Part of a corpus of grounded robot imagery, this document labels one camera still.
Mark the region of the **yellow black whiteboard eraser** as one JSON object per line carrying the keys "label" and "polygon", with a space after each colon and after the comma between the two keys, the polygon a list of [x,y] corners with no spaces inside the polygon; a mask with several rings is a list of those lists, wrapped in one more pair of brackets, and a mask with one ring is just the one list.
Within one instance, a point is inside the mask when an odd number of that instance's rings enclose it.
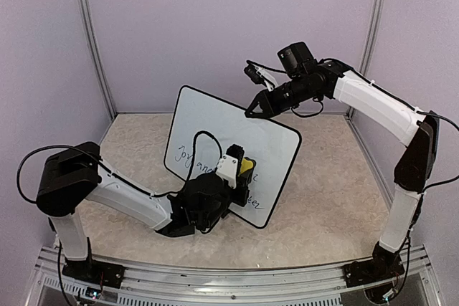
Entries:
{"label": "yellow black whiteboard eraser", "polygon": [[251,176],[253,174],[255,166],[255,160],[248,157],[244,157],[241,162],[239,176]]}

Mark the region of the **white whiteboard with black frame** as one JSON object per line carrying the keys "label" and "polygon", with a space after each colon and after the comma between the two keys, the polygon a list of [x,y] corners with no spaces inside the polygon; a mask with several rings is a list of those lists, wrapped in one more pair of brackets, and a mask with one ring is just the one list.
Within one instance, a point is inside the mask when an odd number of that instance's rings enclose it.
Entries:
{"label": "white whiteboard with black frame", "polygon": [[181,180],[211,171],[232,144],[256,161],[244,207],[230,211],[257,229],[273,215],[302,143],[301,134],[274,120],[245,117],[244,108],[191,86],[176,100],[164,156],[165,168]]}

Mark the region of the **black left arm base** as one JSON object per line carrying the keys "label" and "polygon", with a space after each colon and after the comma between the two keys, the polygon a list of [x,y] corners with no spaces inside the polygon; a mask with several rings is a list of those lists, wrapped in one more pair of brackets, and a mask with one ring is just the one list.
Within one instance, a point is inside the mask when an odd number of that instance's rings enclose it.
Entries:
{"label": "black left arm base", "polygon": [[62,273],[77,281],[87,282],[90,286],[80,292],[91,300],[100,300],[106,287],[119,290],[121,288],[125,267],[119,264],[102,262],[93,258],[90,241],[87,242],[87,256],[82,261],[65,259]]}

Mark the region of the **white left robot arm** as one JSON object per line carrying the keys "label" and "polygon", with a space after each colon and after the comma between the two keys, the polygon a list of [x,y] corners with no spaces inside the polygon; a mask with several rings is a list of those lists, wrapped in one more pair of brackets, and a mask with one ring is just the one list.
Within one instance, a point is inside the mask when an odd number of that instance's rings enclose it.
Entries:
{"label": "white left robot arm", "polygon": [[231,145],[211,171],[187,177],[179,191],[157,194],[119,173],[102,159],[98,144],[86,142],[46,160],[36,203],[50,218],[73,270],[91,281],[100,264],[90,257],[77,211],[84,200],[128,215],[162,236],[207,233],[232,204],[246,205],[255,166],[242,147]]}

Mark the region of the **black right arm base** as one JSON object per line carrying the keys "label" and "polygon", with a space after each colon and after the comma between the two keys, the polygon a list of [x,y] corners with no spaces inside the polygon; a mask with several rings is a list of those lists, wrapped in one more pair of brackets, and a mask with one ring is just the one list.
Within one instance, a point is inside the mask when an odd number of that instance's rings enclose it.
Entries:
{"label": "black right arm base", "polygon": [[342,268],[347,288],[362,287],[374,305],[388,305],[404,288],[410,267],[411,239],[407,236],[396,252],[383,249],[379,242],[369,259],[345,264]]}

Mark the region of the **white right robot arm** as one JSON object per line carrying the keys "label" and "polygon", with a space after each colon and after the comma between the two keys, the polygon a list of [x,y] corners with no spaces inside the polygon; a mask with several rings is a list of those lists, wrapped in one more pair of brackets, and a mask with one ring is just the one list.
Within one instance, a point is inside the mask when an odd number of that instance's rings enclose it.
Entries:
{"label": "white right robot arm", "polygon": [[425,184],[430,177],[437,152],[438,121],[433,112],[425,113],[392,95],[334,58],[317,60],[303,42],[280,50],[277,56],[281,73],[289,81],[278,85],[273,69],[248,61],[245,74],[265,89],[256,94],[245,111],[247,118],[271,119],[302,102],[324,98],[338,100],[363,113],[388,130],[405,152],[394,169],[394,200],[378,246],[386,252],[369,260],[367,274],[381,280],[395,266],[394,257],[415,222]]}

